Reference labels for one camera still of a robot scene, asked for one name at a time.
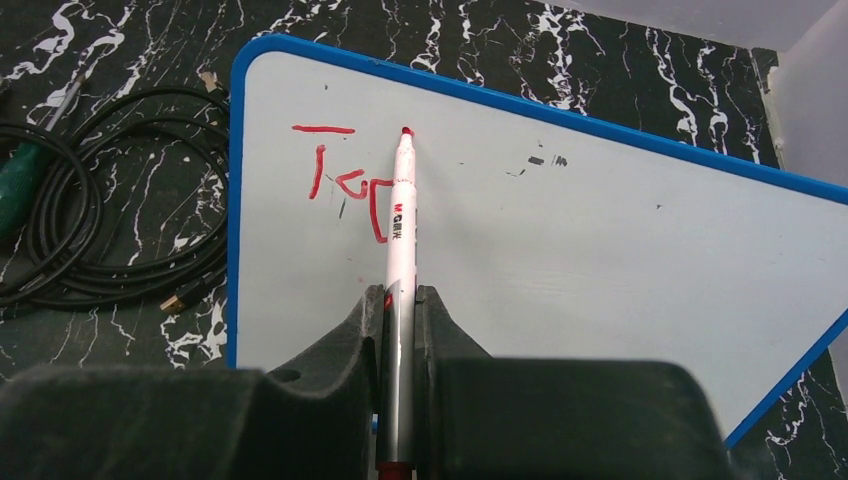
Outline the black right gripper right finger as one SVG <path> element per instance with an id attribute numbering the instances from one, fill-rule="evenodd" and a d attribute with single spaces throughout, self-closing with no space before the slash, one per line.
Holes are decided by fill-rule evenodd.
<path id="1" fill-rule="evenodd" d="M 437 290 L 416 295 L 421 479 L 730 479 L 711 406 L 678 365 L 494 357 Z"/>

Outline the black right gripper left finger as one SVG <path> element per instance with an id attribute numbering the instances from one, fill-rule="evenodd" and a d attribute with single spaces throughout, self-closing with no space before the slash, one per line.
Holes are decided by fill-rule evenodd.
<path id="1" fill-rule="evenodd" d="M 5 479 L 365 479 L 383 293 L 270 370 L 38 367 L 1 389 Z"/>

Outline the white red whiteboard marker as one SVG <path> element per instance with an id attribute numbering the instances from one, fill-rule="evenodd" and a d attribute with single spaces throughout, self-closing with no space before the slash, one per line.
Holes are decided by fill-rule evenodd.
<path id="1" fill-rule="evenodd" d="M 390 195 L 384 295 L 385 367 L 375 457 L 380 479 L 410 479 L 414 470 L 417 187 L 413 139 L 412 129 L 403 127 Z"/>

